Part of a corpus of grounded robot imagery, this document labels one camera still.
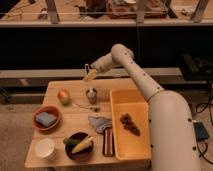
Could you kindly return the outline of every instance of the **wooden table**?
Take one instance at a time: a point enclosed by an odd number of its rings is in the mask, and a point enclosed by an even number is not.
[[[67,89],[70,92],[72,103],[78,103],[82,105],[89,105],[89,102],[85,96],[85,92],[88,89],[87,83],[82,80],[75,81],[54,81],[50,82],[47,88],[47,92],[44,97],[43,106],[55,105],[62,113],[62,120],[58,127],[52,132],[46,134],[35,130],[30,148],[26,157],[25,167],[63,167],[63,166],[76,166],[76,163],[70,160],[66,153],[63,144],[65,137],[70,137],[72,134],[83,131],[94,137],[94,150],[90,160],[80,163],[81,165],[93,165],[93,164],[113,164],[120,163],[115,157],[104,157],[102,155],[103,136],[97,134],[88,122],[88,115],[92,116],[105,116],[111,117],[109,92],[111,89],[128,89],[136,88],[131,79],[105,79],[105,80],[93,80],[92,85],[98,91],[97,105],[101,107],[100,112],[95,113],[88,109],[83,109],[74,106],[64,107],[57,99],[57,92],[60,89]],[[36,157],[34,149],[36,143],[42,138],[50,137],[55,141],[57,148],[57,157],[54,161],[49,162]]]

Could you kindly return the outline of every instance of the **cloth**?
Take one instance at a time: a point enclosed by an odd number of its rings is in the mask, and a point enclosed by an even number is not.
[[[112,119],[109,118],[88,116],[88,120],[90,125],[99,134],[103,134],[106,128],[112,127]]]

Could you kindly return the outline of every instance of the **brown plate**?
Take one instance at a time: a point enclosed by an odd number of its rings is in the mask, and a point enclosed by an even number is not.
[[[56,122],[52,125],[50,125],[49,127],[45,127],[42,124],[38,123],[36,121],[36,116],[39,115],[42,112],[47,112],[53,116],[55,116],[57,118]],[[52,128],[54,128],[60,121],[61,119],[61,112],[59,111],[59,109],[56,106],[43,106],[41,108],[39,108],[34,114],[33,114],[33,118],[32,118],[32,122],[33,122],[33,126],[39,130],[39,131],[48,131]]]

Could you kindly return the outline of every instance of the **black bowl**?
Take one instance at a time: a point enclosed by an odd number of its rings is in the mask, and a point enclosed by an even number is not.
[[[84,138],[86,138],[88,136],[87,133],[84,132],[78,132],[76,134],[73,134],[70,138],[73,139],[77,139],[82,141]],[[83,149],[82,151],[78,152],[78,153],[72,153],[72,149],[75,147],[76,145],[65,145],[65,151],[67,156],[75,161],[85,161],[87,160],[91,153],[92,153],[92,149],[93,149],[93,141],[92,141],[92,145]]]

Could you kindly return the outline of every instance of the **brown bowl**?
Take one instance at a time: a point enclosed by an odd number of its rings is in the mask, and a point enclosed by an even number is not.
[[[36,121],[36,116],[42,112],[47,112],[49,114],[52,114],[54,115],[57,120],[54,124],[50,125],[49,127],[45,127],[43,126],[42,124],[38,123]],[[33,126],[39,130],[39,131],[48,131],[52,128],[54,128],[60,121],[61,119],[61,113],[59,111],[59,109],[55,106],[44,106],[44,107],[41,107],[40,109],[38,109],[34,114],[33,114],[33,118],[32,118],[32,121],[33,121]]]
[[[84,133],[84,132],[78,132],[76,134],[73,134],[70,138],[73,138],[73,139],[77,139],[77,140],[83,140],[84,138],[86,138],[88,136],[87,133]],[[78,153],[75,153],[73,154],[72,153],[72,149],[75,147],[76,145],[65,145],[65,151],[66,151],[66,154],[67,156],[72,159],[72,160],[75,160],[77,162],[80,162],[80,161],[85,161],[85,160],[88,160],[91,153],[92,153],[92,149],[93,149],[93,141],[92,141],[92,145],[83,149],[82,151],[78,152]]]

